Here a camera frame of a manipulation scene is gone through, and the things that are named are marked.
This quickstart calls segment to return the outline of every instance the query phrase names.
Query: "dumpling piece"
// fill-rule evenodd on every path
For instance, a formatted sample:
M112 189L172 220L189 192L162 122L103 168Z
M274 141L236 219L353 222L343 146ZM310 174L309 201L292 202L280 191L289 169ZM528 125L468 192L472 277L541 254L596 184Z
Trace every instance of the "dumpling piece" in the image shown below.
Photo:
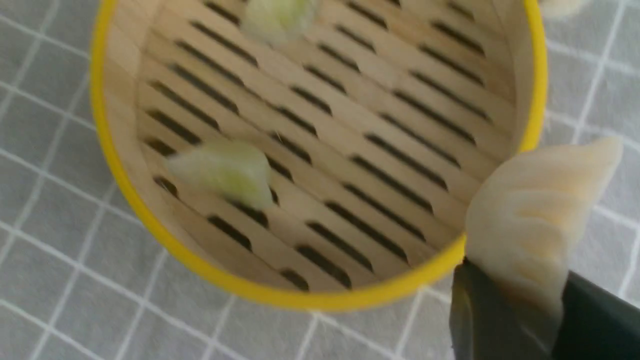
M272 205L271 167L262 151L244 142L217 139L167 159L167 169L201 190L216 192L254 209Z
M589 0L539 0L544 17L566 17L579 12Z
M249 0L241 30L271 45L302 34L313 22L319 0Z
M622 148L620 139L604 138L516 155L484 182L469 206L469 260L509 298L549 315L553 331L563 317L570 251L620 163Z

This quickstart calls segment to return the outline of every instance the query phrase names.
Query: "bamboo steamer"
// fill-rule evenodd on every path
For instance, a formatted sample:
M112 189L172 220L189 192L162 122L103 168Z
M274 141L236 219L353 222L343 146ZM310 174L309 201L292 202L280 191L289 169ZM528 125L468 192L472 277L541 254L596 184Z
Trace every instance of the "bamboo steamer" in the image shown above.
M540 135L537 2L323 0L276 48L239 31L245 6L103 1L93 110L142 222L202 277L282 307L375 306L451 271L471 198ZM221 136L265 152L277 206L167 173L166 156Z

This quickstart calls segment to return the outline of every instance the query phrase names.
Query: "translucent dumpling wrapper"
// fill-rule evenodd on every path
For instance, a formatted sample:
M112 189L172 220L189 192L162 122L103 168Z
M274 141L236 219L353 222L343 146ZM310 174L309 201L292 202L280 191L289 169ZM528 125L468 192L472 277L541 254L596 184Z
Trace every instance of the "translucent dumpling wrapper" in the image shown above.
M319 0L249 0L240 24L247 35L271 45L284 44L309 27Z
M245 206L264 209L273 203L269 161L248 143L218 139L168 158L166 167L191 186Z
M547 348L563 318L570 252L622 148L619 139L604 138L519 154L484 182L467 211L467 258L511 303L525 304L516 314Z
M579 12L589 0L538 0L544 17L566 17Z

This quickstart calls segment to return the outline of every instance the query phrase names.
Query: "yellow steamer rim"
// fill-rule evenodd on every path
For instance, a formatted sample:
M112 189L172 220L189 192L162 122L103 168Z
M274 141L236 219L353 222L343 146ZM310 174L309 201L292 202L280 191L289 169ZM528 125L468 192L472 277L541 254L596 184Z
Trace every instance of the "yellow steamer rim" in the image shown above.
M222 268L212 265L210 261L207 261L193 249L176 239L166 224L160 221L145 204L139 190L134 186L134 181L131 179L132 169L126 167L126 161L118 154L114 143L117 139L114 136L113 129L110 128L112 124L109 122L108 113L111 113L109 112L109 104L104 91L105 83L109 81L108 75L105 75L105 66L110 52L109 36L113 17L116 15L118 7L122 4L144 3L145 1L102 1L93 35L91 64L92 106L104 155L123 195L158 242L165 246L176 259L204 279L246 299L278 307L319 309L323 311L363 309L411 295L421 286L441 279L461 261L465 244L465 236L463 234L450 242L446 248L441 249L438 254L435 254L424 264L415 266L395 277L348 291L307 293L296 290L282 290L233 275ZM336 4L343 3L341 0L327 1ZM521 4L514 0L429 1L438 6L448 6L458 10L464 8L462 4L467 4L472 8L476 3L493 5L495 9L494 19L500 19L502 24L492 24L492 27L503 29L503 37L512 56L512 82L514 89L516 89L513 103L518 117L516 121L519 123L513 130L515 133L514 138L517 140L511 139L512 144L510 145L509 153L513 154L518 151L528 151L535 148L543 127L543 114L547 95L547 54L537 0L522 0ZM156 2L170 3L171 0ZM123 47L123 49L124 53L120 55L126 57L127 48Z

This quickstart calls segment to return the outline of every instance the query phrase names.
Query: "black tongs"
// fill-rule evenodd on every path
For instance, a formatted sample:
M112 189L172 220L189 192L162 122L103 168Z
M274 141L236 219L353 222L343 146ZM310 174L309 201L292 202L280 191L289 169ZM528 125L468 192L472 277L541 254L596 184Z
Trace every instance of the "black tongs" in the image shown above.
M555 345L547 349L520 323L515 309L520 304L508 301L466 259L454 273L449 317L456 360L640 360L638 309L575 273L569 275L563 304L564 320Z

